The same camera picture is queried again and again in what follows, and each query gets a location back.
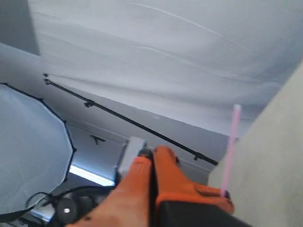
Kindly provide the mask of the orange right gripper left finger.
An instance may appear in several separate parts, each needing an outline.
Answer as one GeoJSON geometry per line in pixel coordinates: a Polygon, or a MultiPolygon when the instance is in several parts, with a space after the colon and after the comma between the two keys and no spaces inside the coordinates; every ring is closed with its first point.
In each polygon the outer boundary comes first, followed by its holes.
{"type": "Polygon", "coordinates": [[[147,227],[152,162],[136,157],[120,184],[74,227],[147,227]]]}

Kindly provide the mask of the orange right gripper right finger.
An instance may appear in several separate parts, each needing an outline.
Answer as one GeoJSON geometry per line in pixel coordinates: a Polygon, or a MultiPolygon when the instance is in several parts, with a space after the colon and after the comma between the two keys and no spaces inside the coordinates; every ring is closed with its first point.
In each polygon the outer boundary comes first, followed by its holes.
{"type": "Polygon", "coordinates": [[[219,188],[189,180],[177,165],[174,152],[159,146],[153,152],[158,196],[159,227],[233,227],[234,204],[219,188]]]}

